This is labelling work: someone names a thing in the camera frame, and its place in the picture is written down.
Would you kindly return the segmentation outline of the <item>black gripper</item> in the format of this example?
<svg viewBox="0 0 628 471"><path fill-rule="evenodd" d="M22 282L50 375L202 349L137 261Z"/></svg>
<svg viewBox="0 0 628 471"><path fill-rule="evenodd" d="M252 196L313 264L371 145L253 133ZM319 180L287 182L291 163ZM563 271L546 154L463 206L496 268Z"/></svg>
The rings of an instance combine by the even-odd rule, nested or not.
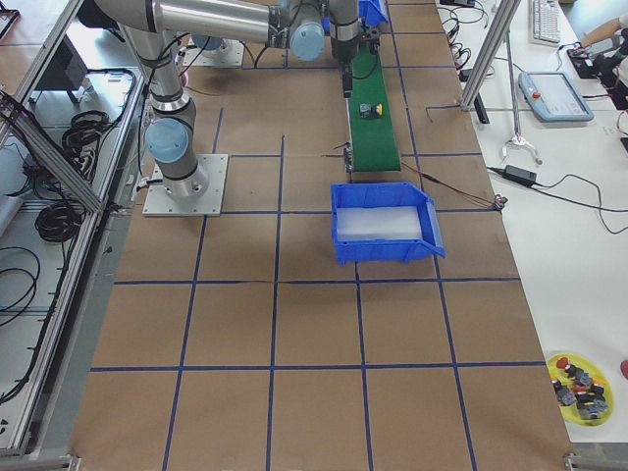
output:
<svg viewBox="0 0 628 471"><path fill-rule="evenodd" d="M341 66L341 84L344 98L352 94L352 60L357 56L362 40L378 39L380 31L375 26L364 25L361 19L339 23L330 19L330 39L333 57Z"/></svg>

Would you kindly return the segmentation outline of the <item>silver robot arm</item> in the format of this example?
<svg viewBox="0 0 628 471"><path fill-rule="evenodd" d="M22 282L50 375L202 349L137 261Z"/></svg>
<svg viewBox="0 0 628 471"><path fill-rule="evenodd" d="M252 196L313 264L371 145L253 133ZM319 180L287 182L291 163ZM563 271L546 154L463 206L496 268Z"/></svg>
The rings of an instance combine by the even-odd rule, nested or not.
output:
<svg viewBox="0 0 628 471"><path fill-rule="evenodd" d="M173 198L203 194L210 177L192 148L196 109L183 88L167 32L289 49L300 61L317 59L330 45L343 94L351 94L352 61L363 31L356 1L101 1L98 6L119 24L146 75L155 120L144 143Z"/></svg>

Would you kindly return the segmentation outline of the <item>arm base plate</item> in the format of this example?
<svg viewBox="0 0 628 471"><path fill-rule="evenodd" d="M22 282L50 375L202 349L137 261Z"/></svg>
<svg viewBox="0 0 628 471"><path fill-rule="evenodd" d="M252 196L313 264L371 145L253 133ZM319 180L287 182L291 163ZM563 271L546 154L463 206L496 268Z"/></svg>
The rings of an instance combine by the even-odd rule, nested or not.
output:
<svg viewBox="0 0 628 471"><path fill-rule="evenodd" d="M229 156L197 154L197 169L186 180L165 179L158 163L147 189L142 214L146 217L219 217L225 192Z"/></svg>
<svg viewBox="0 0 628 471"><path fill-rule="evenodd" d="M240 68L244 58L244 46L239 41L200 34L191 36L183 52L183 68Z"/></svg>

